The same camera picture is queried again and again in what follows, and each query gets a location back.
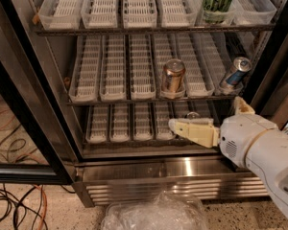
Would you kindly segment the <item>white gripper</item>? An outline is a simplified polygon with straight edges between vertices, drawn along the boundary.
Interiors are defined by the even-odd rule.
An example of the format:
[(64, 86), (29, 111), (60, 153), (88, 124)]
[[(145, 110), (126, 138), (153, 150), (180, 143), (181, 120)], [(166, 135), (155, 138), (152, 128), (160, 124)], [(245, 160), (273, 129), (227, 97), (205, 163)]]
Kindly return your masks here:
[(246, 101), (237, 96), (233, 102), (234, 114), (226, 118), (220, 129), (213, 119), (170, 119), (169, 128), (178, 136), (206, 148), (217, 147), (220, 135), (221, 153), (240, 168), (246, 167), (245, 157), (252, 143), (277, 125), (259, 115)]

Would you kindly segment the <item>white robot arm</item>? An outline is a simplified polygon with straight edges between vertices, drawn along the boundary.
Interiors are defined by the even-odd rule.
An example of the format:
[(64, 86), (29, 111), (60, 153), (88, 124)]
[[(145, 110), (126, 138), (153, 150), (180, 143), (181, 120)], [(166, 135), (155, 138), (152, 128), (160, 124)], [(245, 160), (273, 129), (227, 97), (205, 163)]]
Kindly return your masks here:
[(257, 115), (244, 99), (234, 99), (234, 114), (216, 127), (210, 118), (177, 118), (168, 127), (206, 148), (219, 147), (239, 168), (260, 178), (270, 198), (288, 218), (288, 134)]

